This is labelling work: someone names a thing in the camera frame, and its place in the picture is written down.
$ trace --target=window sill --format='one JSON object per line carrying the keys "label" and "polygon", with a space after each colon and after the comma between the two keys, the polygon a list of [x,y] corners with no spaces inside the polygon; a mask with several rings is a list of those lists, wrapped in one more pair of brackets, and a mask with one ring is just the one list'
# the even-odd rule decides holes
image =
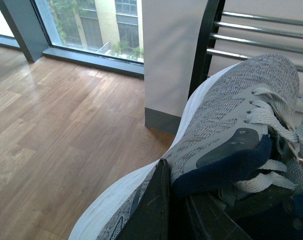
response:
{"label": "window sill", "polygon": [[21,49],[15,38],[4,35],[0,35],[0,46],[15,50]]}
{"label": "window sill", "polygon": [[124,62],[103,56],[79,53],[65,49],[50,47],[42,52],[44,56],[57,60],[94,67],[127,76],[144,78],[144,66],[139,63]]}

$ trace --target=wooden floor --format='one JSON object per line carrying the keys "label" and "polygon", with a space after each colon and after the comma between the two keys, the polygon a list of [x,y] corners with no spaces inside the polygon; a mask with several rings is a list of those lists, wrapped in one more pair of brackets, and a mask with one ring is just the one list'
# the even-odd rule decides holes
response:
{"label": "wooden floor", "polygon": [[144,81],[0,47],[0,240],[67,240],[112,183],[174,136],[144,126]]}

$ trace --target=white shoelace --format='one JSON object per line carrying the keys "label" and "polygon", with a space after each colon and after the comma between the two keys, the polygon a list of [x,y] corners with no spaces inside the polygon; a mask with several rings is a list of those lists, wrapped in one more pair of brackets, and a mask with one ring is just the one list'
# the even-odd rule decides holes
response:
{"label": "white shoelace", "polygon": [[[261,100],[253,101],[251,104],[257,106],[257,108],[250,111],[246,122],[251,124],[265,124],[272,127],[279,136],[287,141],[289,148],[292,150],[297,160],[298,149],[300,149],[299,154],[303,157],[303,121],[297,131],[295,131],[294,122],[291,118],[291,110],[283,97],[263,87],[256,88],[253,91],[253,94],[267,96],[270,103]],[[234,183],[234,185],[247,193],[261,192],[272,184],[295,190],[296,185],[293,182],[274,172],[287,172],[286,165],[280,161],[270,159],[260,167],[260,169],[271,170],[271,172],[268,174],[259,173],[250,180],[238,181]]]}

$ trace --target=tree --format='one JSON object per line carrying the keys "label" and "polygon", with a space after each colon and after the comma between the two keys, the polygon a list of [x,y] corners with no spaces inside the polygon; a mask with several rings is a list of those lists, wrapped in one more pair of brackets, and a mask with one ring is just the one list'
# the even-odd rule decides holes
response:
{"label": "tree", "polygon": [[75,13],[79,13],[82,9],[87,9],[90,5],[95,5],[95,0],[46,0],[55,22],[58,35],[62,43],[66,44],[67,30],[74,30],[77,26],[74,18]]}

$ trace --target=gray baseboard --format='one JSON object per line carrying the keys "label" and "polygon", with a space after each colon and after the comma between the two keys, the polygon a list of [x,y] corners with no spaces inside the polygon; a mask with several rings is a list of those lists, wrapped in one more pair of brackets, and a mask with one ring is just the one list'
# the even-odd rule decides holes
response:
{"label": "gray baseboard", "polygon": [[165,133],[176,134],[181,117],[145,107],[145,126]]}
{"label": "gray baseboard", "polygon": [[0,47],[20,50],[20,46],[15,38],[2,35],[0,35]]}

